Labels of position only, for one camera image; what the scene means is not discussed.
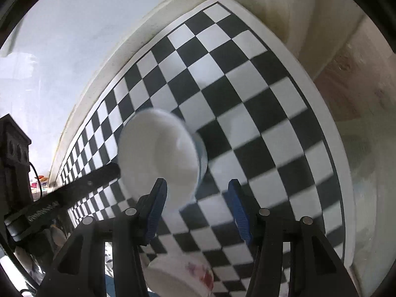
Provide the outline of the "white bowl thin rim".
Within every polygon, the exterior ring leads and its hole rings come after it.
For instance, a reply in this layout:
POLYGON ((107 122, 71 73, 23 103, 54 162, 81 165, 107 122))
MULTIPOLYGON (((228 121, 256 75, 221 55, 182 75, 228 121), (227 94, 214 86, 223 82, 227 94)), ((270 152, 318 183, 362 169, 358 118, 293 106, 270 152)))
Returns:
POLYGON ((149 194, 157 179, 165 179, 165 213, 192 203, 207 163, 207 150, 198 133, 162 109, 134 113, 120 134, 118 165, 123 189, 138 200, 149 194))

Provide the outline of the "plain white bowl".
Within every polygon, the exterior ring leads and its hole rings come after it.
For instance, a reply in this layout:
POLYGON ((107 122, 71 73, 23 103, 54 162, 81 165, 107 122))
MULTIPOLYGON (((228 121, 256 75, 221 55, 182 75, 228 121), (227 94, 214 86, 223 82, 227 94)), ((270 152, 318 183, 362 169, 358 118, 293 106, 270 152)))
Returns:
POLYGON ((166 254, 143 270, 147 287, 159 296, 211 296, 214 275, 202 261, 185 254, 166 254))

